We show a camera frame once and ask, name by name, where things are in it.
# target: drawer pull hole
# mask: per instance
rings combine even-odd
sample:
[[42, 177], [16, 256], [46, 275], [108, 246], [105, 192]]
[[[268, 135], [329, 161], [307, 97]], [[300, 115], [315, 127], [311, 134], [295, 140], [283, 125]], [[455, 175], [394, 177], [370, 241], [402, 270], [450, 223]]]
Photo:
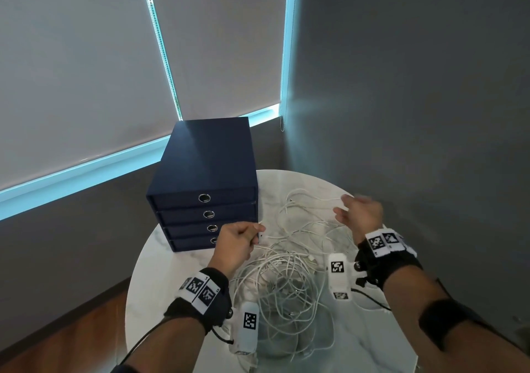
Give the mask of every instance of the drawer pull hole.
[[201, 203], [207, 203], [207, 202], [209, 202], [210, 200], [211, 200], [211, 197], [210, 197], [209, 194], [200, 194], [200, 195], [199, 195], [199, 201], [200, 201]]

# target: wooden floor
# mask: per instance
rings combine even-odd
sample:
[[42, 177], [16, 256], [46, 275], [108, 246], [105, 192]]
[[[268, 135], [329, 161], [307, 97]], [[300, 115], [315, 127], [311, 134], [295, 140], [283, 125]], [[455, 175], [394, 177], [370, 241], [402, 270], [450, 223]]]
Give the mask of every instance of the wooden floor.
[[16, 356], [0, 373], [104, 373], [126, 355], [123, 292]]

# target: table top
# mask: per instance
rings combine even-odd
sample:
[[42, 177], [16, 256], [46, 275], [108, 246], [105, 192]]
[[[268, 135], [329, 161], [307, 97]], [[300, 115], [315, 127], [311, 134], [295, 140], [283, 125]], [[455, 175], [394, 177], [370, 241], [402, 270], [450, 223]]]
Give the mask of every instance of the table top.
[[[285, 214], [278, 216], [289, 193], [297, 196], [297, 201], [300, 198], [300, 202], [326, 221], [334, 220], [332, 208], [341, 206], [340, 200], [316, 200], [305, 196], [304, 191], [320, 199], [337, 199], [346, 193], [329, 182], [297, 172], [258, 170], [257, 174], [259, 219], [267, 227], [260, 244], [273, 240], [268, 239], [268, 236], [282, 235], [278, 223], [284, 227], [287, 224], [291, 231], [303, 225], [300, 223], [303, 220], [297, 222], [297, 218], [301, 217], [291, 210], [288, 218]], [[182, 282], [206, 267], [213, 253], [213, 249], [173, 253], [160, 226], [155, 228], [138, 257], [129, 285], [125, 312], [127, 349], [131, 349], [149, 329], [160, 322]], [[348, 260], [351, 257], [354, 254], [348, 254]], [[344, 371], [345, 367], [348, 371], [362, 373], [414, 371], [417, 357], [392, 313], [378, 308], [368, 310], [374, 307], [361, 295], [354, 297], [354, 300], [351, 303], [337, 302], [327, 289], [324, 290], [321, 302], [329, 307], [335, 321], [335, 344], [329, 350], [315, 351], [303, 362], [286, 365], [286, 371], [338, 372]], [[229, 353], [228, 345], [210, 334], [205, 338], [194, 371], [222, 373], [243, 370], [237, 356]]]

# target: black sleeve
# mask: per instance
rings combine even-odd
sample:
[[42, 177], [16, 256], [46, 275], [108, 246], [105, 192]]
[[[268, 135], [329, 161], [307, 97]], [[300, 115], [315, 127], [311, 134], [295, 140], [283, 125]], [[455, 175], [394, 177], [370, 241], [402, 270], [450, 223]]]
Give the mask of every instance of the black sleeve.
[[138, 371], [126, 364], [119, 364], [110, 373], [138, 373]]

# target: roller blind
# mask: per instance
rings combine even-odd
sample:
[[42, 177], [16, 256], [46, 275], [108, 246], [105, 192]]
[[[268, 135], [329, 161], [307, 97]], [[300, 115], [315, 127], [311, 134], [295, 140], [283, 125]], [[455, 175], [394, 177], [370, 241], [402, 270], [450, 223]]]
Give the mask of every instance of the roller blind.
[[0, 0], [0, 190], [170, 134], [145, 0]]
[[186, 119], [280, 102], [286, 0], [153, 0]]

